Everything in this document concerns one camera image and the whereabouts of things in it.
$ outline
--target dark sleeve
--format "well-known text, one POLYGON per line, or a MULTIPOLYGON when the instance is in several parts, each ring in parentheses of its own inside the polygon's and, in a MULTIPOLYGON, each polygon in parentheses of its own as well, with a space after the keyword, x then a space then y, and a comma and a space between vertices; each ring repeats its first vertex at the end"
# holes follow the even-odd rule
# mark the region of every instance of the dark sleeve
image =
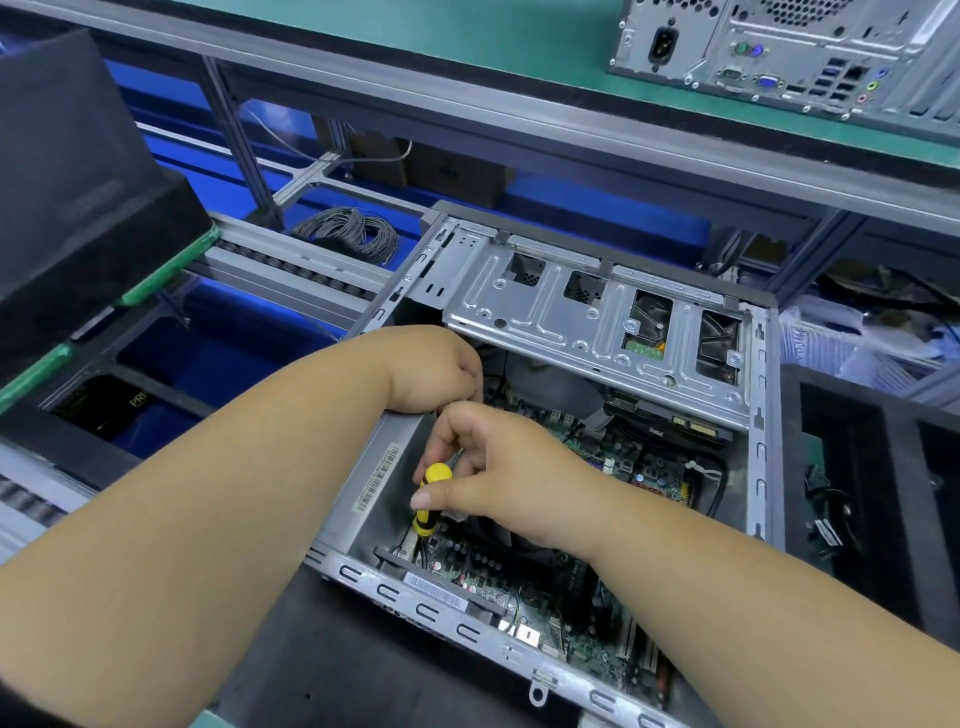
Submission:
POLYGON ((35 708, 0 682, 0 726, 4 728, 80 728, 35 708))

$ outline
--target person's left arm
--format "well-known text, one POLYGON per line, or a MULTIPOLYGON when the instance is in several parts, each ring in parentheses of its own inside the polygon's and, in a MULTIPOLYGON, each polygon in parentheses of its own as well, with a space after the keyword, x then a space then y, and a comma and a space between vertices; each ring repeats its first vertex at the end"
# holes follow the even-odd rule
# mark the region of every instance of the person's left arm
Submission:
POLYGON ((384 409, 482 390, 439 327, 291 364, 0 568, 0 680, 79 725, 188 724, 243 656, 384 409))

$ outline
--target screwdriver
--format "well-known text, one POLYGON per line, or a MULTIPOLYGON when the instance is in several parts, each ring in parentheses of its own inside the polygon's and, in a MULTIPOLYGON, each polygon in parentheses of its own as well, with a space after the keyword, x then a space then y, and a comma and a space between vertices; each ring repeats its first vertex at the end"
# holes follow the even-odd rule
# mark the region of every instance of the screwdriver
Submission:
MULTIPOLYGON (((452 477, 453 471, 446 463, 435 463, 426 469, 420 487, 422 488, 427 483, 436 483, 438 480, 449 480, 452 477)), ((428 539, 437 530, 439 522, 440 511, 417 511, 417 515, 414 517, 414 531, 422 539, 428 539)))

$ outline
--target green tabletop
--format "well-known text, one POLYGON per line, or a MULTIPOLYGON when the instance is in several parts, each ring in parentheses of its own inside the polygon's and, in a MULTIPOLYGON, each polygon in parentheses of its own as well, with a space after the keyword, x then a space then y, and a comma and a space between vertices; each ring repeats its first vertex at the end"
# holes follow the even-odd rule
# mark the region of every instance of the green tabletop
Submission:
POLYGON ((960 149, 614 76, 621 0, 171 0, 960 168, 960 149))

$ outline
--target human arm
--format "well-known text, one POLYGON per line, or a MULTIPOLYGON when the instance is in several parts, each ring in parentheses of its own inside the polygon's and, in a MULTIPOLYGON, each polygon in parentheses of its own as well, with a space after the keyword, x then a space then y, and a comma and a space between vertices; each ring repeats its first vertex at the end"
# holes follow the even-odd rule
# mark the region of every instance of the human arm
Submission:
POLYGON ((475 397, 476 352, 385 328, 297 361, 0 569, 0 679, 87 728, 186 725, 243 656, 391 408, 475 397))
POLYGON ((960 655, 756 539, 598 473, 543 428, 448 407, 414 507, 493 518, 586 559, 728 728, 952 725, 960 655))

